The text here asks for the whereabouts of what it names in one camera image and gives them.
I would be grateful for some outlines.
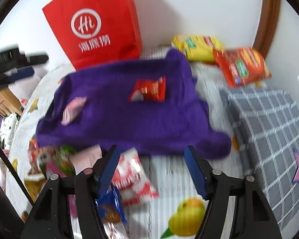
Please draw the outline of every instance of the red snack bag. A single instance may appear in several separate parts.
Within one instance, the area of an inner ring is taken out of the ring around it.
[[[252,48],[213,50],[213,55],[230,88],[271,78],[263,56]]]
[[[133,92],[129,98],[130,102],[138,101],[157,101],[165,100],[166,79],[165,76],[157,81],[137,80]]]
[[[135,148],[121,154],[112,184],[120,190],[123,206],[139,204],[158,197],[156,189],[145,175]]]

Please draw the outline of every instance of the blue object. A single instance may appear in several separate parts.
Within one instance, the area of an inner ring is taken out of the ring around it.
[[[103,197],[111,184],[111,180],[113,178],[114,172],[117,167],[117,163],[119,162],[121,155],[121,150],[119,147],[116,147],[114,152],[111,155],[111,158],[109,159],[108,163],[106,164],[106,167],[99,178],[100,187],[97,191],[97,194],[99,197]]]
[[[115,218],[115,215],[119,215],[123,223],[127,222],[120,199],[120,192],[116,187],[111,187],[110,191],[102,198],[96,199],[95,203],[98,214],[104,223],[111,222],[110,218]]]
[[[31,77],[33,74],[34,74],[33,67],[22,68],[22,69],[18,69],[18,71],[15,74],[8,76],[8,80],[10,83],[14,83],[17,80]]]
[[[203,199],[206,199],[207,192],[205,177],[199,168],[193,153],[188,147],[185,148],[184,158],[197,193],[201,195]]]

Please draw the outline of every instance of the orange snack bag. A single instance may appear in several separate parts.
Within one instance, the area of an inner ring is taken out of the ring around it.
[[[213,50],[213,55],[230,88],[271,78],[263,56],[252,48]]]

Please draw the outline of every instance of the blue gripper pad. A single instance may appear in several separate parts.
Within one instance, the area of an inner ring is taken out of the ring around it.
[[[104,168],[104,171],[99,179],[100,186],[97,191],[97,194],[100,198],[103,197],[109,189],[114,172],[120,160],[120,155],[121,150],[119,149],[119,147],[116,147],[109,161],[107,162],[106,167]]]
[[[200,170],[198,163],[195,159],[195,156],[193,155],[193,153],[188,147],[185,148],[184,158],[197,193],[201,195],[203,199],[206,199],[207,192],[206,192],[205,176]]]

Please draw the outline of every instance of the blue snack wrapper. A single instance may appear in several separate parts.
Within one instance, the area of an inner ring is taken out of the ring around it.
[[[95,200],[98,214],[103,223],[126,223],[120,193],[116,187],[111,187],[110,190],[102,198]]]

